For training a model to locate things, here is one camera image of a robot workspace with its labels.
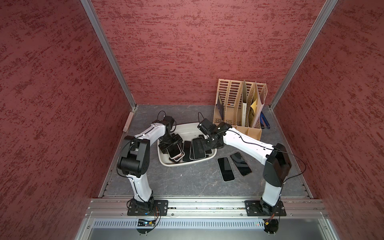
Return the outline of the white plastic storage box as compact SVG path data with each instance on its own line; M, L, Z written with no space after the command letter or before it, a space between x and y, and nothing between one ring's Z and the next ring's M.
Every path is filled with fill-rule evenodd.
M203 134L198 129L198 125L199 123L188 123L188 124L178 125L176 127L175 134L179 134L180 137L183 139L182 150L185 152L184 157L178 163L172 162L168 153L166 152L165 154L163 154L163 152L158 148L159 161L163 166L165 167L187 166L187 165L205 162L216 156L217 149L213 149L210 154L206 154L206 157L204 159L194 160L190 158L193 156L191 153L192 140L197 138L199 135Z

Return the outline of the black phone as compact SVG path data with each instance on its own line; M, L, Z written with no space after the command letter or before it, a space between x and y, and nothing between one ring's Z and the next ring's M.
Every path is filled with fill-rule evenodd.
M251 168L249 167L249 165L247 164L247 162L245 161L241 153L239 152L234 153L230 155L230 158L232 159L232 161L234 162L235 166L237 167L238 171L242 176L246 176L252 173Z
M233 170L228 158L226 157L218 158L218 164L219 164L219 168L220 168L224 182L233 181L235 179L235 175L233 173Z

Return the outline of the pink case phone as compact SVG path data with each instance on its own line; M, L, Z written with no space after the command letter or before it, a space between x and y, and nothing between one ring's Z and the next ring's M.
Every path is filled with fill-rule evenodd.
M167 153L169 155L169 160L175 164L179 163L185 156L185 153L179 144L168 147Z

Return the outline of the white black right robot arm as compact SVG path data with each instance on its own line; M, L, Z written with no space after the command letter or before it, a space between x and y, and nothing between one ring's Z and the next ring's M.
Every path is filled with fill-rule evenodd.
M263 178L266 183L259 209L266 216L275 214L284 182L292 167L285 146L266 144L234 128L224 130L223 127L208 135L203 143L205 149L218 149L223 145L237 148L264 166Z

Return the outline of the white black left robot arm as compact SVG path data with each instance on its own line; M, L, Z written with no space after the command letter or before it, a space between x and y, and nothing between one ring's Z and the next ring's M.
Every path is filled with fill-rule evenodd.
M141 214L152 214L155 209L153 191L147 178L151 145L160 140L161 152L169 155L173 162L180 161L185 155L180 146L182 139L174 134L175 129L175 120L166 116L161 121L152 122L151 126L142 133L124 138L125 144L119 154L117 172L130 180L134 190L131 202L136 205Z

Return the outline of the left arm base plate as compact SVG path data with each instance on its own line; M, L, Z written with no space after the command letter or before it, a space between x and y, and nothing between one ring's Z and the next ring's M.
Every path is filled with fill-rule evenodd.
M166 216L168 212L168 200L150 199L148 202L139 202L131 199L127 203L128 216Z

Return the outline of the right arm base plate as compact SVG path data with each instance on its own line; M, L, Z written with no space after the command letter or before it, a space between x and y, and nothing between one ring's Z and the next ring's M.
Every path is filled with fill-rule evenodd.
M278 200L275 206L270 206L263 201L245 201L248 217L286 217L287 213L283 202Z

